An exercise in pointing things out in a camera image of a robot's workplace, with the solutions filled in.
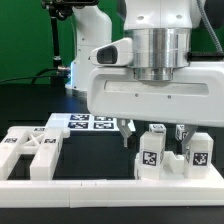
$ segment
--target green background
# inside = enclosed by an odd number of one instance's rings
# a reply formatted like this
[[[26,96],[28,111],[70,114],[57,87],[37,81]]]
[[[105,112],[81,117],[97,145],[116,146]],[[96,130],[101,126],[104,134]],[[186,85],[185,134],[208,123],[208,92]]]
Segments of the green background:
[[[41,8],[40,0],[1,0],[0,7],[0,80],[33,76],[52,67],[52,36],[50,17]],[[113,41],[122,37],[122,21],[116,14],[115,0],[100,0],[99,7],[113,21]],[[59,22],[60,50],[64,65],[74,58],[71,18]],[[224,29],[216,30],[224,46]],[[214,51],[206,30],[197,29],[192,35],[193,51]]]

